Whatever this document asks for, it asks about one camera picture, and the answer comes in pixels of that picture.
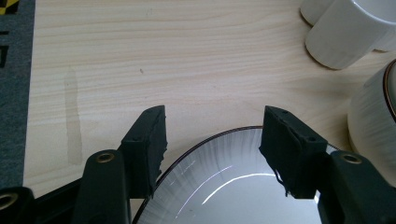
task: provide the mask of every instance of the white plate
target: white plate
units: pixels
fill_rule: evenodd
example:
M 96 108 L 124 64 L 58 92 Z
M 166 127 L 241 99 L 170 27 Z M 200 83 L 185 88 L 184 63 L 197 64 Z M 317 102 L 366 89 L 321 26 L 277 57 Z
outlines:
M 134 223 L 320 223 L 318 198 L 295 200 L 259 151 L 262 129 L 220 133 L 180 157 Z

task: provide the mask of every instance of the plate rim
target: plate rim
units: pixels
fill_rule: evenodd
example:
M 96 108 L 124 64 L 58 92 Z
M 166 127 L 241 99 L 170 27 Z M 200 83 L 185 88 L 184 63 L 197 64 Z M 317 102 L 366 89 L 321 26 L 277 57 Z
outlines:
M 253 130 L 253 129 L 263 129 L 262 125 L 255 125 L 255 126 L 246 126 L 246 127 L 240 127 L 240 128 L 235 128 L 231 129 L 222 133 L 217 133 L 215 135 L 212 135 L 208 138 L 206 138 L 204 141 L 198 143 L 197 145 L 191 147 L 189 150 L 187 150 L 185 153 L 183 153 L 177 160 L 175 160 L 171 166 L 169 166 L 168 169 L 161 175 L 161 177 L 157 180 L 156 185 L 155 185 L 155 190 L 161 185 L 161 183 L 165 180 L 165 178 L 173 171 L 173 169 L 181 162 L 183 161 L 186 157 L 188 157 L 194 150 L 197 148 L 201 147 L 203 144 L 206 144 L 207 142 L 210 142 L 216 138 L 222 137 L 223 135 L 229 134 L 229 133 L 236 133 L 240 131 L 245 131 L 245 130 Z M 146 198 L 142 204 L 140 205 L 139 209 L 137 210 L 136 214 L 134 215 L 134 220 L 132 223 L 136 224 L 139 218 L 141 217 L 143 211 L 145 210 L 147 204 L 149 203 L 150 198 Z

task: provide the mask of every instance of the table surface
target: table surface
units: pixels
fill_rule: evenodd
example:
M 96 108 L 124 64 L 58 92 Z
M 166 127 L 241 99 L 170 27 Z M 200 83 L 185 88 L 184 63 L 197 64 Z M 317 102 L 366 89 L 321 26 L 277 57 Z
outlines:
M 215 133 L 261 125 L 266 105 L 349 150 L 350 98 L 396 53 L 321 66 L 304 48 L 301 2 L 36 1 L 24 186 L 37 197 L 81 177 L 155 105 L 166 107 L 163 171 Z

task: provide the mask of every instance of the black and yellow tape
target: black and yellow tape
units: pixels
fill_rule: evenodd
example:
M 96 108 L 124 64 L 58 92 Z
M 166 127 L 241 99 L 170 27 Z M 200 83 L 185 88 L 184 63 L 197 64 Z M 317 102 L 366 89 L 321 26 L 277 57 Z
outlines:
M 20 0 L 0 0 L 0 15 L 16 13 L 19 2 Z

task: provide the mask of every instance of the white cup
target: white cup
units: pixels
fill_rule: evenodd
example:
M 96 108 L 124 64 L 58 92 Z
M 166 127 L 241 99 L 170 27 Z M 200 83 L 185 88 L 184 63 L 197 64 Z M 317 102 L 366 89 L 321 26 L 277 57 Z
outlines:
M 347 123 L 354 150 L 396 187 L 396 60 L 353 96 Z
M 396 1 L 334 0 L 305 45 L 325 66 L 342 69 L 373 49 L 396 42 Z
M 333 0 L 304 0 L 300 6 L 301 15 L 311 25 L 315 25 Z

